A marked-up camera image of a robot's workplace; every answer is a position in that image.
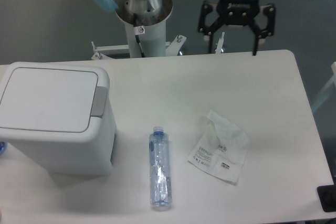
gray floor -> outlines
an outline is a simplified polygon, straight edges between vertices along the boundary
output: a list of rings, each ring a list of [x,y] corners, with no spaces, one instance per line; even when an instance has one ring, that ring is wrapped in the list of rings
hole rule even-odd
[[[196,32],[202,1],[173,0],[167,21],[167,40],[186,36],[184,52],[189,55],[207,53],[207,43]],[[330,66],[336,61],[336,0],[260,0],[270,2],[277,6],[276,33],[259,50],[292,51],[311,101],[332,76]],[[252,50],[248,28],[223,27],[215,40],[221,31],[226,31],[227,52]],[[1,64],[89,60],[92,40],[96,46],[127,43],[115,14],[104,13],[92,0],[0,0]],[[336,95],[315,120],[327,156],[336,156]]]

cable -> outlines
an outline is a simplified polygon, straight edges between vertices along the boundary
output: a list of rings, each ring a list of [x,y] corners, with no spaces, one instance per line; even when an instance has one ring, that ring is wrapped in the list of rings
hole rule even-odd
[[[213,43],[213,34],[209,35],[209,47],[208,47],[208,53],[212,54],[212,43]]]
[[[137,15],[133,14],[133,27],[137,26],[136,25],[137,24],[136,18],[137,18]],[[136,43],[138,43],[138,45],[139,45],[139,50],[140,50],[141,57],[145,58],[145,53],[143,52],[142,45],[140,43],[139,35],[135,35],[135,40],[136,40]]]

blue bottle cap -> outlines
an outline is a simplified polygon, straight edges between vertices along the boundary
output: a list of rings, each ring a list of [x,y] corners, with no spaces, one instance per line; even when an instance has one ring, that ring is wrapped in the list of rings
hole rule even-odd
[[[0,155],[5,152],[7,148],[7,143],[6,142],[0,142]]]

white table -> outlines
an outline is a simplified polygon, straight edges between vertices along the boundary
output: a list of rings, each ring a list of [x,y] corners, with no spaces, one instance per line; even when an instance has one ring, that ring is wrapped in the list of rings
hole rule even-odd
[[[111,79],[119,134],[107,177],[49,174],[14,147],[0,157],[1,224],[270,223],[336,217],[316,188],[332,184],[294,55],[225,55],[68,62]],[[0,67],[2,74],[6,66]],[[236,186],[186,161],[209,110],[231,120],[251,147]],[[149,203],[148,136],[171,140],[173,207]]]

bottle cap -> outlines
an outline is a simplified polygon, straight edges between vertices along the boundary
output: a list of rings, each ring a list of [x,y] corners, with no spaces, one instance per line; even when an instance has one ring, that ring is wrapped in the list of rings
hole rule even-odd
[[[153,128],[153,132],[161,131],[163,132],[163,127],[162,126],[156,126]]]

